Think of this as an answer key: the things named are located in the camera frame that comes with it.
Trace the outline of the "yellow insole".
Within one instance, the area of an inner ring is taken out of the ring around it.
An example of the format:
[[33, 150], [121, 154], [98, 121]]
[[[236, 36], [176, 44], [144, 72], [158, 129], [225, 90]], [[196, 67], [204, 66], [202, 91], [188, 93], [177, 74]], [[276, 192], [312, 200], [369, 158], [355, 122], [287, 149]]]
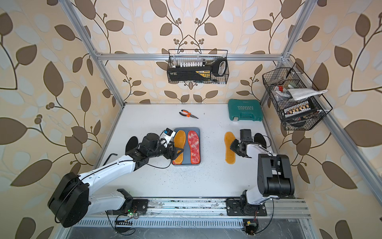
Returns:
[[[183, 130], [179, 130], [174, 137], [174, 146], [180, 149], [184, 149], [186, 144], [186, 133]], [[180, 150], [177, 151], [179, 156], [173, 160], [174, 165], [182, 164], [184, 159], [184, 153]]]
[[236, 140], [234, 134], [232, 132], [227, 132], [224, 136], [225, 143], [225, 161], [228, 164], [234, 164], [236, 161], [236, 154], [231, 150], [232, 143]]

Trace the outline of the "red insole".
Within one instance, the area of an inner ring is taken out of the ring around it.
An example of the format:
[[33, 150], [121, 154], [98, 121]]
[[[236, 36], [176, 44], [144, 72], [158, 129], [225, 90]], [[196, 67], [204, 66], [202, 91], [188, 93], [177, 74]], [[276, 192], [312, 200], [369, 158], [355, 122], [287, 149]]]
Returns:
[[191, 164], [200, 164], [200, 138], [196, 131], [190, 130], [188, 132], [188, 144], [190, 147], [190, 162]]

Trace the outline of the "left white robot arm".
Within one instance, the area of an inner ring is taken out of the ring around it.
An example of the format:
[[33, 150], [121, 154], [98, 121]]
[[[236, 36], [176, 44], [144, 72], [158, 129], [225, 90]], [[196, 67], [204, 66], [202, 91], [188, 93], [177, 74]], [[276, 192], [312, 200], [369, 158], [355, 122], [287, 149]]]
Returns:
[[164, 156], [170, 161], [177, 159], [184, 150], [175, 146], [175, 136], [176, 133], [170, 129], [164, 130], [161, 135], [149, 133], [142, 142], [133, 136], [126, 144], [125, 154], [119, 159], [89, 172], [64, 175], [47, 204], [55, 216], [55, 222], [69, 228], [87, 215], [129, 210], [133, 198], [124, 189], [110, 195], [94, 196], [94, 193], [113, 180], [149, 165], [151, 158]]

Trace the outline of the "blue storage box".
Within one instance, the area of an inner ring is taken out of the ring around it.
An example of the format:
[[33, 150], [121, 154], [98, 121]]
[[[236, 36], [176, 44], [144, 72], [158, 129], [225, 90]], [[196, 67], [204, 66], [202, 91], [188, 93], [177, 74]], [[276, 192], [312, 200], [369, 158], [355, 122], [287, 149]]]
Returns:
[[182, 164], [178, 164], [178, 165], [184, 165], [184, 166], [192, 166], [192, 165], [199, 165], [199, 164], [191, 164], [190, 162], [190, 147], [189, 147], [189, 144], [188, 144], [188, 132], [190, 130], [194, 130], [197, 132], [199, 138], [201, 138], [200, 136], [200, 129], [197, 128], [197, 127], [179, 127], [179, 128], [175, 128], [174, 131], [177, 133], [179, 130], [183, 130], [185, 133], [186, 133], [186, 144], [185, 144], [185, 147], [184, 147], [184, 159], [183, 159], [183, 162]]

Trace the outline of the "black insole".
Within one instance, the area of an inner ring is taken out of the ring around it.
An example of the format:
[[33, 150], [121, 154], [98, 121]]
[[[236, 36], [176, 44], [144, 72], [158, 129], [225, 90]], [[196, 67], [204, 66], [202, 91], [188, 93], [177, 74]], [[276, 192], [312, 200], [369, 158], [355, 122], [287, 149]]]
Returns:
[[263, 148], [267, 148], [265, 137], [261, 133], [256, 133], [253, 140], [254, 143], [261, 145]]
[[128, 155], [128, 152], [138, 147], [138, 138], [133, 136], [129, 139], [125, 146], [125, 155]]

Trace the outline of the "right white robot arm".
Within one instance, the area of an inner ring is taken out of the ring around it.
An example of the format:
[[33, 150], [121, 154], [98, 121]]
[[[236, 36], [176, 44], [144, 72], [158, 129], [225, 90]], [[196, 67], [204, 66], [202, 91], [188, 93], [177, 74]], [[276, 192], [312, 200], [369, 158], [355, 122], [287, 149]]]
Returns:
[[239, 199], [240, 212], [252, 215], [268, 200], [290, 198], [295, 186], [289, 157], [268, 150], [265, 136], [250, 129], [240, 130], [240, 139], [235, 139], [230, 149], [238, 156], [257, 162], [257, 183], [250, 190], [243, 191]]

